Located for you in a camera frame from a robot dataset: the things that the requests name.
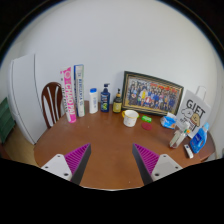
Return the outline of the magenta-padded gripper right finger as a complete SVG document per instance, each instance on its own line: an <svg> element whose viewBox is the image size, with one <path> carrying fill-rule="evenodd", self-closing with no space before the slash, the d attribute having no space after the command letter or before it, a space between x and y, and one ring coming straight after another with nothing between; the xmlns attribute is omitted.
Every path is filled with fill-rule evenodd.
<svg viewBox="0 0 224 224"><path fill-rule="evenodd" d="M182 167L167 154L158 155L136 143L133 144L132 153L145 185L182 169Z"/></svg>

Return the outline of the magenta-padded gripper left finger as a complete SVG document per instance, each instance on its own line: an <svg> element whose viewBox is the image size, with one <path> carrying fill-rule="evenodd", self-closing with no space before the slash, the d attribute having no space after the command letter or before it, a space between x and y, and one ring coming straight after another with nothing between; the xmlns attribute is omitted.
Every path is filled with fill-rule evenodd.
<svg viewBox="0 0 224 224"><path fill-rule="evenodd" d="M91 144L87 143L66 155L56 154L42 169L79 185L90 155Z"/></svg>

